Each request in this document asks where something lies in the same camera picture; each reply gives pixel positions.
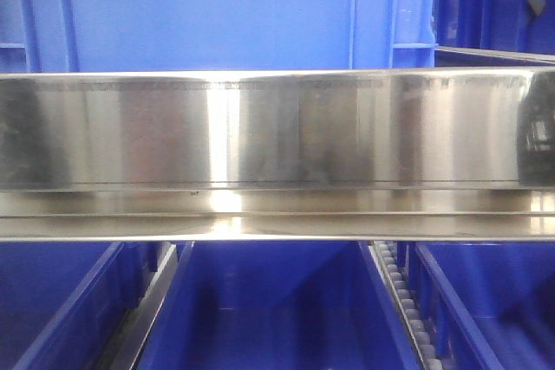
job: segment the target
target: metal rail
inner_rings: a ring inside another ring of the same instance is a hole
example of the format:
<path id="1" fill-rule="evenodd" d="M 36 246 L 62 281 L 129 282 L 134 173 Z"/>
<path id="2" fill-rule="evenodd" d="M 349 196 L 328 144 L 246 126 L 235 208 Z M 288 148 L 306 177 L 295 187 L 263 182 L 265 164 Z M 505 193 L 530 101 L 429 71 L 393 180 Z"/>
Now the metal rail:
<path id="1" fill-rule="evenodd" d="M 552 239 L 555 69 L 0 77 L 0 239 Z"/>

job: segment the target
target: blue plastic crate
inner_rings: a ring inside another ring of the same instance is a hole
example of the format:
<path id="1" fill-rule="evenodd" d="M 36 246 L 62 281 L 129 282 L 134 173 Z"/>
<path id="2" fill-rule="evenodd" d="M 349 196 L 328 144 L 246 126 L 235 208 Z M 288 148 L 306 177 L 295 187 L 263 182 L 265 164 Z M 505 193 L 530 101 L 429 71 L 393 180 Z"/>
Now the blue plastic crate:
<path id="1" fill-rule="evenodd" d="M 139 369 L 419 369 L 368 246 L 197 242 Z"/>
<path id="2" fill-rule="evenodd" d="M 0 369 L 91 368 L 137 301 L 127 279 L 137 269 L 132 251 L 124 243 L 0 244 Z"/>
<path id="3" fill-rule="evenodd" d="M 555 0 L 537 16 L 527 0 L 437 0 L 440 45 L 555 54 Z"/>
<path id="4" fill-rule="evenodd" d="M 426 67 L 432 0 L 0 0 L 0 71 Z"/>
<path id="5" fill-rule="evenodd" d="M 555 244 L 412 248 L 409 288 L 444 362 L 458 370 L 555 367 Z"/>

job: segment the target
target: plastic bin wall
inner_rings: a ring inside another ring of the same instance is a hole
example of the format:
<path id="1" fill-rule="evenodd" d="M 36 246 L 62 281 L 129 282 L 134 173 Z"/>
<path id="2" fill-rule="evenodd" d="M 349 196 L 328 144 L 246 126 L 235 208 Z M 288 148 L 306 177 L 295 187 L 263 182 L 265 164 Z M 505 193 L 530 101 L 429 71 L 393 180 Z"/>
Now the plastic bin wall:
<path id="1" fill-rule="evenodd" d="M 188 244 L 140 370 L 417 370 L 368 245 Z"/>
<path id="2" fill-rule="evenodd" d="M 555 54 L 554 4 L 536 16 L 526 0 L 437 0 L 438 43 Z"/>
<path id="3" fill-rule="evenodd" d="M 555 367 L 555 244 L 412 249 L 409 287 L 444 362 L 458 370 Z"/>
<path id="4" fill-rule="evenodd" d="M 134 251 L 124 243 L 0 244 L 0 369 L 91 368 L 140 296 L 129 279 L 140 266 L 129 261 Z"/>
<path id="5" fill-rule="evenodd" d="M 0 71 L 425 67 L 433 0 L 0 0 Z"/>

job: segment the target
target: blue storage bin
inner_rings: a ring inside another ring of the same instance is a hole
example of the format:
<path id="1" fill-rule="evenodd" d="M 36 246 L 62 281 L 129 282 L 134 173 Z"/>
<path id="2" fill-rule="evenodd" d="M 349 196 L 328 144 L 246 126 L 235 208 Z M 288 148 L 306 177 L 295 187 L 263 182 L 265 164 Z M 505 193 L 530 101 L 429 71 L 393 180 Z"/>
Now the blue storage bin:
<path id="1" fill-rule="evenodd" d="M 0 71 L 431 66 L 432 0 L 0 0 Z"/>
<path id="2" fill-rule="evenodd" d="M 139 369 L 419 369 L 368 246 L 196 242 Z"/>
<path id="3" fill-rule="evenodd" d="M 123 243 L 0 244 L 0 369 L 86 370 L 137 289 Z"/>
<path id="4" fill-rule="evenodd" d="M 458 370 L 555 367 L 555 244 L 417 243 L 409 288 Z"/>
<path id="5" fill-rule="evenodd" d="M 527 0 L 437 0 L 440 45 L 555 54 L 555 0 L 536 16 Z"/>

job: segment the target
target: shiny metal surface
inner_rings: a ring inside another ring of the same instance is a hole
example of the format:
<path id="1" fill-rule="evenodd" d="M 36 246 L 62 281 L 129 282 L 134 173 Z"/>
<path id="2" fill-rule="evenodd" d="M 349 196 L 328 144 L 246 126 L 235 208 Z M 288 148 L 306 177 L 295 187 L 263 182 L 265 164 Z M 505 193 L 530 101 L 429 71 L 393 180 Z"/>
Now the shiny metal surface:
<path id="1" fill-rule="evenodd" d="M 551 238 L 554 114 L 550 68 L 2 75 L 0 238 Z"/>
<path id="2" fill-rule="evenodd" d="M 555 55 L 438 47 L 435 51 L 435 63 L 437 67 L 551 66 L 555 65 Z"/>

